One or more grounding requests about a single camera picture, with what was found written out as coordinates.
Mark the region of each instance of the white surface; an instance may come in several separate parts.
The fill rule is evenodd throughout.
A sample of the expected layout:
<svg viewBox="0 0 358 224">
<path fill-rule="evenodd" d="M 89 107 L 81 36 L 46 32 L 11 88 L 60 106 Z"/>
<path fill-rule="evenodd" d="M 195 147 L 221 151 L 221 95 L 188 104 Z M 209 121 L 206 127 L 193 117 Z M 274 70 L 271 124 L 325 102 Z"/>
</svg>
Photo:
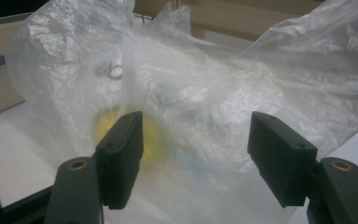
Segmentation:
<svg viewBox="0 0 358 224">
<path fill-rule="evenodd" d="M 52 159 L 50 150 L 53 148 L 41 145 L 54 147 L 43 123 L 27 103 L 0 113 L 0 200 L 3 206 L 53 184 L 57 167 L 64 159 Z M 330 156 L 358 165 L 358 134 Z M 289 224 L 308 223 L 307 205 L 296 210 Z"/>
</svg>

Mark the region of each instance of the clear plastic bag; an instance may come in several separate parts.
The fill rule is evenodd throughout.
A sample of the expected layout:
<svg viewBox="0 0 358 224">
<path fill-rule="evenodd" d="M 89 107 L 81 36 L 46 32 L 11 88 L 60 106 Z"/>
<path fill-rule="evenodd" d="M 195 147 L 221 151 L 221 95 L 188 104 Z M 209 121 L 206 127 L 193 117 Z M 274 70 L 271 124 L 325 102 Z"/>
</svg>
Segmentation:
<svg viewBox="0 0 358 224">
<path fill-rule="evenodd" d="M 144 111 L 169 142 L 128 210 L 145 198 L 161 223 L 286 223 L 293 210 L 246 151 L 251 114 L 282 119 L 319 158 L 358 132 L 358 1 L 327 1 L 242 52 L 192 38 L 188 11 L 166 8 L 124 33 L 123 71 L 122 112 Z"/>
<path fill-rule="evenodd" d="M 132 25 L 134 0 L 53 0 L 23 22 L 5 54 L 14 86 L 60 148 L 63 162 L 89 156 L 94 126 L 119 107 L 121 33 Z"/>
<path fill-rule="evenodd" d="M 57 161 L 89 156 L 104 115 L 141 109 L 158 150 L 128 206 L 106 220 L 286 223 L 293 208 L 280 207 L 246 152 L 251 113 L 282 119 L 319 158 L 357 133 L 358 1 L 326 1 L 245 51 L 192 38 L 185 8 L 128 29 L 131 7 L 50 1 L 11 39 L 9 73 L 58 143 L 49 150 Z"/>
</svg>

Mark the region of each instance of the metal screw hole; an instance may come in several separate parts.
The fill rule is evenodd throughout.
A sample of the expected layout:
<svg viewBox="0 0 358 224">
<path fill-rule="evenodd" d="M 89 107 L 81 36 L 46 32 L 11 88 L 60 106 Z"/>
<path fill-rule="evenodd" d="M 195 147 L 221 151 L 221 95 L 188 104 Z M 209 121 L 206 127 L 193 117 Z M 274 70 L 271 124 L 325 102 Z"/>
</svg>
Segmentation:
<svg viewBox="0 0 358 224">
<path fill-rule="evenodd" d="M 80 170 L 86 167 L 89 163 L 87 161 L 74 161 L 69 165 L 69 170 Z"/>
<path fill-rule="evenodd" d="M 351 165 L 347 164 L 345 161 L 331 161 L 331 165 L 336 169 L 341 171 L 351 171 Z"/>
</svg>

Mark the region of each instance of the crumpled plastic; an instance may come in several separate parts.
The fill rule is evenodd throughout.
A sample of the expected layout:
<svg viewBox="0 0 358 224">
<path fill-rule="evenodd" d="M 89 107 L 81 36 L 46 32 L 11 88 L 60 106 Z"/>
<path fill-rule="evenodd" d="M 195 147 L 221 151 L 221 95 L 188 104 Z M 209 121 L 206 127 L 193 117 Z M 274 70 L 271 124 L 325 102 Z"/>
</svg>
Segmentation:
<svg viewBox="0 0 358 224">
<path fill-rule="evenodd" d="M 101 114 L 142 110 L 163 151 L 106 220 L 286 223 L 293 208 L 246 152 L 251 113 L 282 119 L 318 158 L 358 132 L 358 1 L 326 1 L 243 51 L 191 37 L 186 8 L 128 29 L 132 6 L 50 1 L 11 39 L 9 73 L 62 146 L 53 153 L 89 156 Z"/>
<path fill-rule="evenodd" d="M 23 22 L 7 44 L 13 84 L 46 122 L 60 162 L 95 148 L 98 116 L 119 107 L 121 34 L 134 0 L 53 0 Z"/>
</svg>

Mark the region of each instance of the yellow object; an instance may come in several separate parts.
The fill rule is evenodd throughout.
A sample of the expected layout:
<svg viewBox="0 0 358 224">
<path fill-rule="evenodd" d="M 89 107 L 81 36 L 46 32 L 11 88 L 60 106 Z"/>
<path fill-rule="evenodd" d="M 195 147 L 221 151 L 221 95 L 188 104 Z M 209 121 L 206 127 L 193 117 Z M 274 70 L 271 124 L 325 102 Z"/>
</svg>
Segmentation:
<svg viewBox="0 0 358 224">
<path fill-rule="evenodd" d="M 100 142 L 106 133 L 116 122 L 118 109 L 103 114 L 97 121 L 95 127 L 95 139 Z M 141 165 L 149 166 L 155 164 L 162 156 L 163 136 L 156 124 L 144 115 L 144 155 Z"/>
</svg>

